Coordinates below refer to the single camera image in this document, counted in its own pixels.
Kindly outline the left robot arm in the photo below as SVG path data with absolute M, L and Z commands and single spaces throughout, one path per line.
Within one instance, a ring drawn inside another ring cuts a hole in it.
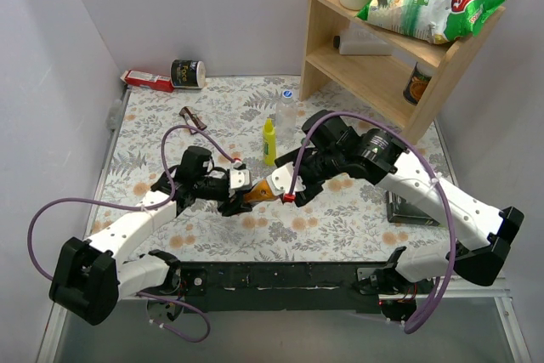
M 68 240 L 60 250 L 50 299 L 95 326 L 125 297 L 143 290 L 158 295 L 177 292 L 182 278 L 175 256 L 152 250 L 135 261 L 129 257 L 198 199 L 215 201 L 224 216 L 251 210 L 243 200 L 252 188 L 245 164 L 235 161 L 223 169 L 211 167 L 211 161 L 210 150 L 189 147 L 180 164 L 162 174 L 135 211 L 86 240 Z

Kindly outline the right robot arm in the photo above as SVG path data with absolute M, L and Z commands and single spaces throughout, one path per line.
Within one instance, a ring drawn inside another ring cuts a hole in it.
M 346 173 L 406 199 L 455 237 L 435 245 L 401 247 L 367 278 L 381 292 L 404 292 L 414 283 L 448 270 L 479 286 L 491 286 L 502 270 L 524 215 L 515 207 L 498 209 L 471 197 L 434 174 L 407 142 L 382 129 L 358 134 L 340 113 L 323 110 L 303 125 L 300 148 L 276 159 L 266 178 L 282 201 L 302 207 L 328 180 Z

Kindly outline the orange juice bottle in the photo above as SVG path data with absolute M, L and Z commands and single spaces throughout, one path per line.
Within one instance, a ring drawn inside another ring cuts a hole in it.
M 282 193 L 270 184 L 267 179 L 262 179 L 243 195 L 243 202 L 256 204 L 264 201 L 275 201 L 281 195 Z

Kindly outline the clear plastic bottle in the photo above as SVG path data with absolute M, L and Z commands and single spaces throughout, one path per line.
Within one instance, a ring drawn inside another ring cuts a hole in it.
M 275 109 L 276 137 L 281 144 L 286 145 L 292 140 L 296 130 L 297 103 L 294 94 L 291 99 L 283 99 L 280 95 Z

